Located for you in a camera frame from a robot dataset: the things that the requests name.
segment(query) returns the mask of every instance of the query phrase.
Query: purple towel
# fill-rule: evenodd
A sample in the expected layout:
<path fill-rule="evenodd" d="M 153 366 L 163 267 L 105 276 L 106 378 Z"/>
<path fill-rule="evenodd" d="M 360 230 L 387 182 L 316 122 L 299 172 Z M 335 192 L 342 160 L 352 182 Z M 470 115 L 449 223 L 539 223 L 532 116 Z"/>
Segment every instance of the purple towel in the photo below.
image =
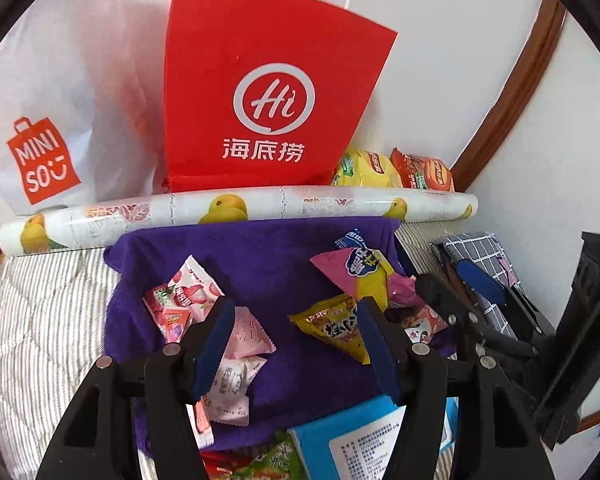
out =
<path fill-rule="evenodd" d="M 315 218 L 155 228 L 120 238 L 105 252 L 122 274 L 109 303 L 105 352 L 118 362 L 144 358 L 164 341 L 141 301 L 168 282 L 190 254 L 237 305 L 249 307 L 278 348 L 250 386 L 250 424 L 213 423 L 213 449 L 252 446 L 286 429 L 343 410 L 379 393 L 373 371 L 300 332 L 286 318 L 340 290 L 309 258 L 359 228 L 369 247 L 399 269 L 398 222 L 384 218 Z M 142 404 L 138 447 L 150 453 Z"/>

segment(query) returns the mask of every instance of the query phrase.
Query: yellow chip bag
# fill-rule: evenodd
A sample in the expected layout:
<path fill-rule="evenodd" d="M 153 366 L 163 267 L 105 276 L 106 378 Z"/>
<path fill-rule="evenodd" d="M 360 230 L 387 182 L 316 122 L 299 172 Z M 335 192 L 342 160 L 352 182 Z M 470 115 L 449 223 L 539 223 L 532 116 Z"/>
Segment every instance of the yellow chip bag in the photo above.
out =
<path fill-rule="evenodd" d="M 347 294 L 330 300 L 323 300 L 314 306 L 289 316 L 289 321 L 305 334 L 321 339 L 353 357 L 363 365 L 368 365 L 369 354 L 358 330 L 356 301 Z"/>
<path fill-rule="evenodd" d="M 349 150 L 340 159 L 331 185 L 402 187 L 402 180 L 389 157 L 364 150 Z"/>

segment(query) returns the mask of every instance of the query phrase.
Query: brown wooden trim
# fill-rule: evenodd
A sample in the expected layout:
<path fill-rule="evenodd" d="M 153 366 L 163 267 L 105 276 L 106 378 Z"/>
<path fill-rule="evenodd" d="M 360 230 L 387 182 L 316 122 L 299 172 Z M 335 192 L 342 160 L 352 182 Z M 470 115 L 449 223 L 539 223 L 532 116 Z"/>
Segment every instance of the brown wooden trim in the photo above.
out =
<path fill-rule="evenodd" d="M 451 168 L 456 191 L 465 192 L 518 122 L 546 71 L 562 31 L 565 8 L 542 0 L 536 22 L 496 104 Z"/>
<path fill-rule="evenodd" d="M 577 433 L 588 430 L 589 428 L 593 428 L 594 426 L 597 426 L 598 424 L 600 424 L 600 410 L 583 418 L 582 421 L 580 422 L 580 425 L 578 426 Z"/>

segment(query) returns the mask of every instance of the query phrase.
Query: metal screw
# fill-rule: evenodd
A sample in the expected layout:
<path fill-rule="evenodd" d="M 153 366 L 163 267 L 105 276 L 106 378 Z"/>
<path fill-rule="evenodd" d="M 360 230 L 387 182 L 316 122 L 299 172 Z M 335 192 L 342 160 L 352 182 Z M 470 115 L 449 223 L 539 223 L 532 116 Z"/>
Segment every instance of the metal screw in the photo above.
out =
<path fill-rule="evenodd" d="M 104 370 L 105 368 L 109 368 L 112 363 L 113 359 L 111 357 L 109 357 L 108 355 L 103 355 L 102 357 L 99 357 L 96 361 L 96 366 L 100 370 Z"/>
<path fill-rule="evenodd" d="M 496 359 L 488 355 L 483 355 L 480 358 L 480 364 L 487 368 L 487 370 L 491 370 L 496 367 Z"/>
<path fill-rule="evenodd" d="M 430 351 L 429 345 L 425 345 L 424 343 L 415 343 L 411 350 L 416 355 L 427 355 Z"/>
<path fill-rule="evenodd" d="M 162 353 L 168 356 L 178 355 L 180 353 L 180 345 L 178 343 L 169 343 L 164 346 Z"/>

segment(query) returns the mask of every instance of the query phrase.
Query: rolled contact paper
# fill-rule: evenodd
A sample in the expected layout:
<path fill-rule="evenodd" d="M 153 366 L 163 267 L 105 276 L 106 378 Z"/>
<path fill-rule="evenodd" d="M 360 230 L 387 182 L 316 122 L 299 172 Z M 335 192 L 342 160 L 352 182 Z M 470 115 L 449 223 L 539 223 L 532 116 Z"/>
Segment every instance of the rolled contact paper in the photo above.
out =
<path fill-rule="evenodd" d="M 0 228 L 5 256 L 89 249 L 115 244 L 138 229 L 173 225 L 385 216 L 404 222 L 469 218 L 472 194 L 423 189 L 288 186 L 192 191 L 40 212 Z"/>

